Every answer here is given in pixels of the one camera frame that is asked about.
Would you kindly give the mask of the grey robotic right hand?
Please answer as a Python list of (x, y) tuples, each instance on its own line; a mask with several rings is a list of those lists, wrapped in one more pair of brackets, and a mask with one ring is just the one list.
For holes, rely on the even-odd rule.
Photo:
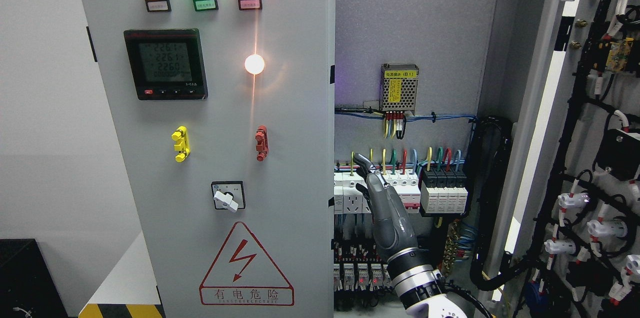
[(365, 156), (354, 153), (354, 162), (359, 165), (358, 174), (366, 185), (357, 184), (370, 208), (377, 254), (388, 262), (398, 252), (418, 247), (418, 239), (409, 220), (409, 215), (397, 191)]

